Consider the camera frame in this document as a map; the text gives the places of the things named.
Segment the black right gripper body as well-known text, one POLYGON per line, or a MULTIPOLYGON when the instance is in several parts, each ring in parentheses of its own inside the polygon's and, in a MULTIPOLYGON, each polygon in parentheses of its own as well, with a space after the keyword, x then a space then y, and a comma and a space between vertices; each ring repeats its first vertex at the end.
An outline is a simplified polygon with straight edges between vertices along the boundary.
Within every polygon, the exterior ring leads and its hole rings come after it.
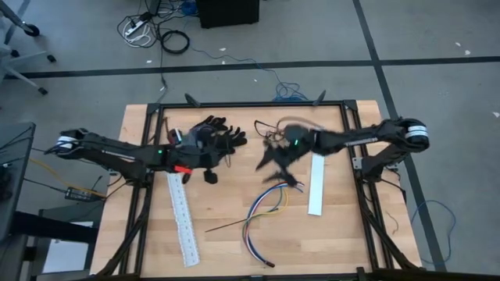
POLYGON ((310 152, 316 143, 316 131, 298 124, 286 125, 284 139, 287 145, 280 148, 281 156, 302 156, 310 152))

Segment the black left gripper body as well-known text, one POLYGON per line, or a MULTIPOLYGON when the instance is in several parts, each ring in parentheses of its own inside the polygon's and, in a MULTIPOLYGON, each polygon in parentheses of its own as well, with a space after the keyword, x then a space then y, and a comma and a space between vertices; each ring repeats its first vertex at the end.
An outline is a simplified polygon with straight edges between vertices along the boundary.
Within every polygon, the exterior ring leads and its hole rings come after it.
POLYGON ((219 164, 220 153, 216 148, 216 136, 206 146, 198 148, 182 143, 174 145, 171 151, 171 165, 176 173, 183 173, 182 183, 187 183, 194 169, 204 169, 204 181, 218 183, 218 176, 213 168, 219 164))

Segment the black knit work glove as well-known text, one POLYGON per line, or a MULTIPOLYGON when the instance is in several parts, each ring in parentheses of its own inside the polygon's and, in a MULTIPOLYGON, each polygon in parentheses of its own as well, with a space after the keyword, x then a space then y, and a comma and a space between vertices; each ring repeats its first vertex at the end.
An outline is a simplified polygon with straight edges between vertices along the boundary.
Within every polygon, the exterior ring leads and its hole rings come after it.
POLYGON ((231 146, 234 148, 234 153, 235 153, 235 148, 243 146, 247 143, 248 140, 246 138, 246 132, 242 131, 240 127, 238 127, 235 131, 233 131, 233 127, 231 126, 229 130, 220 134, 216 138, 217 149, 231 146))

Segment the clear safety glasses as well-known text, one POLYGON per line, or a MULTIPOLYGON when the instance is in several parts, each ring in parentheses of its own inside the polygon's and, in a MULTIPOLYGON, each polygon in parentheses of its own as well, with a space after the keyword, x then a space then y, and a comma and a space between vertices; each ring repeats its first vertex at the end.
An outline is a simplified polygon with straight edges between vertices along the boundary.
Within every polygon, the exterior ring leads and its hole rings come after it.
POLYGON ((267 141, 273 143, 285 141, 284 131, 279 129, 277 126, 270 125, 256 119, 254 121, 254 129, 260 137, 263 137, 267 141))

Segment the black glove with grey back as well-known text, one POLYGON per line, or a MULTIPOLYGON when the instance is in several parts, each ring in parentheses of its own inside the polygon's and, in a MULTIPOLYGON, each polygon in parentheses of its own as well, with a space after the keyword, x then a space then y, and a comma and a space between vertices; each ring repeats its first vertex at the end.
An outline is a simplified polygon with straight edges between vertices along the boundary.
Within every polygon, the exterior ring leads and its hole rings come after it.
POLYGON ((225 117, 207 117, 190 128, 188 133, 184 135, 183 143, 198 148, 206 146, 210 141, 214 140, 216 134, 228 130, 228 127, 225 125, 226 120, 225 117))

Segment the small black hub box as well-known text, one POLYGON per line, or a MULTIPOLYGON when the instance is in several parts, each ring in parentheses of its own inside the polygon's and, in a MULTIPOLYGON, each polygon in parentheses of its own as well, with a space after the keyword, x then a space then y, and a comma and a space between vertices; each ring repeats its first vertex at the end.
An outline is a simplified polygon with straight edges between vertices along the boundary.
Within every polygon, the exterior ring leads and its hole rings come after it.
POLYGON ((66 200, 80 202, 95 202, 103 201, 105 199, 104 197, 98 196, 85 190, 78 190, 74 187, 68 187, 66 189, 64 198, 66 200))

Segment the white power strip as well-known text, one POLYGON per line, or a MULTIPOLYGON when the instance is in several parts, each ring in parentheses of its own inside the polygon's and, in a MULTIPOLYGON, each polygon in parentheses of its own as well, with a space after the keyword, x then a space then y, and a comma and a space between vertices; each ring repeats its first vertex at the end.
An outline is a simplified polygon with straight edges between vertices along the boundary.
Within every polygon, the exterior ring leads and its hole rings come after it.
POLYGON ((147 23, 143 20, 138 20, 137 22, 134 22, 133 20, 130 20, 128 23, 125 24, 123 28, 123 36, 128 37, 132 35, 135 31, 139 30, 141 27, 146 25, 147 23))

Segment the white panel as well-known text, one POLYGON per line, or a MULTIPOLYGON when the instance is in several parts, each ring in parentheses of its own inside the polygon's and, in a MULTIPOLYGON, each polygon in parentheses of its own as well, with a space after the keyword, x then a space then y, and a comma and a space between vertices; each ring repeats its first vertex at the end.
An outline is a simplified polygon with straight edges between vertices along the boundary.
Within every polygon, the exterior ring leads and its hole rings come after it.
POLYGON ((85 270, 89 244, 51 239, 42 274, 85 270))

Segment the black side desk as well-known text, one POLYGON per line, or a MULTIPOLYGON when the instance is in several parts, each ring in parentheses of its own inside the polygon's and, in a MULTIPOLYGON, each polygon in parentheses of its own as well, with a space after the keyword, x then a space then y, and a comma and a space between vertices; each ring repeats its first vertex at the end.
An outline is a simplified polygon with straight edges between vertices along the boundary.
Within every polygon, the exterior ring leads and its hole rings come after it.
POLYGON ((93 244, 98 230, 17 209, 34 123, 0 125, 0 281, 17 281, 29 236, 93 244))

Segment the grey castor leg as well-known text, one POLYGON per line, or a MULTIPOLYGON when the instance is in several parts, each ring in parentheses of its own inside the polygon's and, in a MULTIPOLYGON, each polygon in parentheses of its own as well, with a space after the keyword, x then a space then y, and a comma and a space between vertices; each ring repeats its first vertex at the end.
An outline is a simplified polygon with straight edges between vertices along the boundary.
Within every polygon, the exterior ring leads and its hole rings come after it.
POLYGON ((40 35, 40 31, 35 25, 22 20, 3 0, 0 0, 0 16, 10 20, 28 36, 37 37, 40 35))

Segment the grey office chair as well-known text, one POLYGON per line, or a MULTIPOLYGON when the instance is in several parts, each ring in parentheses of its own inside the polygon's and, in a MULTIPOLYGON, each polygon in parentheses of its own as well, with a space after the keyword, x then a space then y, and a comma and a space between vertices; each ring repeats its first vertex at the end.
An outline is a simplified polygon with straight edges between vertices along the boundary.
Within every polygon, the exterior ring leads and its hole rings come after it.
POLYGON ((7 76, 14 76, 18 80, 22 80, 36 88, 40 94, 46 95, 48 91, 45 88, 39 86, 34 81, 14 69, 15 64, 27 62, 28 60, 37 57, 45 57, 49 62, 56 62, 55 56, 47 51, 37 52, 30 55, 20 55, 16 49, 11 48, 7 44, 0 43, 0 85, 7 76))

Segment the flat white duct cover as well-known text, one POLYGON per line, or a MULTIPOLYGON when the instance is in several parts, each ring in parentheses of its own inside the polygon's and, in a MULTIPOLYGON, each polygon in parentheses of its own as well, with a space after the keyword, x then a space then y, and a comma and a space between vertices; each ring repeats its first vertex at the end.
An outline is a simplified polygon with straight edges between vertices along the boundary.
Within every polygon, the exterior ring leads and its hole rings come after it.
POLYGON ((322 215, 324 168, 325 158, 322 155, 313 154, 309 182, 309 215, 322 215))

